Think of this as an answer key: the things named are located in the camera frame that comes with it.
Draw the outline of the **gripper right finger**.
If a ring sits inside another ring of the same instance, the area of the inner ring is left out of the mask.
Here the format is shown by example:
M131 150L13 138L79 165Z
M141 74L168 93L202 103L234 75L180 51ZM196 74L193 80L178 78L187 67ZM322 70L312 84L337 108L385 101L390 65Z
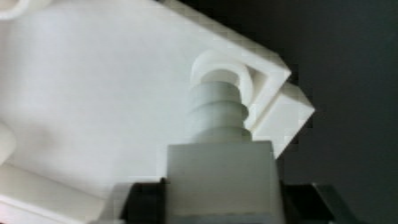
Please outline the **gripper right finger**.
M285 184L282 190L287 224L360 224L331 185Z

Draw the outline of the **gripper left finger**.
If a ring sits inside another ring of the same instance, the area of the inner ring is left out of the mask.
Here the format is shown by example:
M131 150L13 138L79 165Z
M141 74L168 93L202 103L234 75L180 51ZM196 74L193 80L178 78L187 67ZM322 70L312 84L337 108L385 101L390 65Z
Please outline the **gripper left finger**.
M166 224L168 179L120 183L100 217L88 224Z

